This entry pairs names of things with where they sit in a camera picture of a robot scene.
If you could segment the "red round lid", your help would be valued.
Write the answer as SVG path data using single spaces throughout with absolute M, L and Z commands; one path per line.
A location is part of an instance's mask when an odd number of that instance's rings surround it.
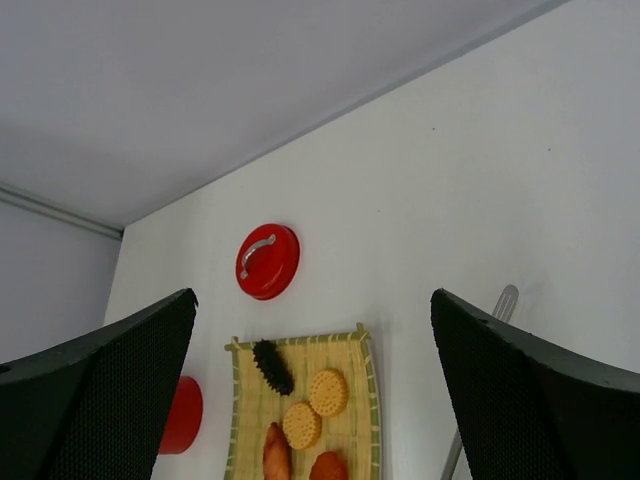
M 259 301 L 275 298 L 292 282 L 300 254 L 299 240 L 291 228 L 280 223 L 258 226 L 245 238 L 236 258 L 240 289 Z

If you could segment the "orange fried roll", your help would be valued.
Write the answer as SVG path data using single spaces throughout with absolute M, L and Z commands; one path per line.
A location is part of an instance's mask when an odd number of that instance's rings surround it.
M 262 465 L 265 480 L 291 479 L 290 447 L 284 432 L 276 422 L 267 430 Z

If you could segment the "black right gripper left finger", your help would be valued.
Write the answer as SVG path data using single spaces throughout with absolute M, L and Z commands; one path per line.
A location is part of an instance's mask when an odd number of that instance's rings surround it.
M 1 366 L 4 479 L 151 477 L 194 327 L 182 289 Z

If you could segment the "round yellow biscuit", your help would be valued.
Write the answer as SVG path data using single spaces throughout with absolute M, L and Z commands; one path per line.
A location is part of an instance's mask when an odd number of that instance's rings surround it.
M 320 370 L 313 377 L 309 403 L 321 417 L 335 417 L 347 406 L 349 389 L 343 374 L 333 368 Z
M 322 420 L 309 402 L 297 402 L 286 411 L 282 428 L 292 449 L 306 450 L 319 440 Z

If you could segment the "red cylindrical container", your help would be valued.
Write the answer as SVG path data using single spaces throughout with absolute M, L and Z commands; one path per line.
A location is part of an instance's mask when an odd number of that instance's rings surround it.
M 203 395 L 198 382 L 181 376 L 160 443 L 159 455 L 178 455 L 188 450 L 200 430 Z

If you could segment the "red chicken wing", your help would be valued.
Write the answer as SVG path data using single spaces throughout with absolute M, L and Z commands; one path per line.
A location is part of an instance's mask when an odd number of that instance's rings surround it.
M 320 454 L 312 466 L 310 480 L 348 480 L 349 473 L 346 462 L 336 451 Z

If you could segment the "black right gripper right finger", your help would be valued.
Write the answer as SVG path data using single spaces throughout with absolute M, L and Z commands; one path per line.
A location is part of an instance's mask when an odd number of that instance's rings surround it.
M 636 479 L 639 376 L 439 289 L 431 325 L 474 479 Z

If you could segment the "black sea cucumber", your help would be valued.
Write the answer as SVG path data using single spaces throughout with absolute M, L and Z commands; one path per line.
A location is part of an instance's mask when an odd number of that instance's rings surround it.
M 294 391 L 294 378 L 277 345 L 269 340 L 260 340 L 252 348 L 253 360 L 267 385 L 281 396 Z

